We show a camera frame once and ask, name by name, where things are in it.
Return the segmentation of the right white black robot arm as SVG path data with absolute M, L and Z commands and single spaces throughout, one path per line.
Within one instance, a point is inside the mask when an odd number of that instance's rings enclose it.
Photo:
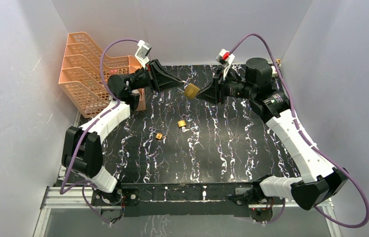
M 289 99 L 282 89 L 273 88 L 272 75 L 273 68 L 266 59 L 251 58 L 246 62 L 243 78 L 234 70 L 225 73 L 219 69 L 196 98 L 213 104 L 223 104 L 227 97 L 247 99 L 252 111 L 283 143 L 300 172 L 298 178 L 260 178 L 253 199 L 266 204 L 272 197 L 287 198 L 310 210 L 335 195 L 347 177 L 301 137 L 301 126 L 293 120 Z

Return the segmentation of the medium brass padlock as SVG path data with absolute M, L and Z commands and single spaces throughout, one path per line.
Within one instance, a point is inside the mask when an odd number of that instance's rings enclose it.
M 188 127 L 188 124 L 187 124 L 188 117 L 189 117 L 188 115 L 183 114 L 180 117 L 180 120 L 177 122 L 177 125 L 181 129 L 182 132 L 186 132 L 186 131 L 190 130 L 189 127 Z

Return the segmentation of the large brass padlock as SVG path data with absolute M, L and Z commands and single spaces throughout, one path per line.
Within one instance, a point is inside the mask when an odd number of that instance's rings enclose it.
M 194 99 L 199 93 L 200 88 L 192 83 L 186 84 L 186 87 L 183 91 L 183 95 L 188 99 Z

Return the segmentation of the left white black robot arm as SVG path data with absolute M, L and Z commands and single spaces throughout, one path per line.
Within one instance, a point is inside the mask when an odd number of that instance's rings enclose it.
M 88 123 L 67 129 L 61 163 L 67 169 L 66 178 L 71 172 L 77 173 L 86 183 L 102 191 L 103 199 L 109 205 L 117 205 L 122 200 L 122 192 L 117 189 L 118 180 L 103 165 L 101 143 L 122 121 L 130 117 L 131 111 L 137 109 L 140 100 L 138 89 L 164 92 L 181 87 L 184 83 L 166 72 L 154 59 L 134 73 L 109 76 L 105 85 L 114 96 L 113 101 Z

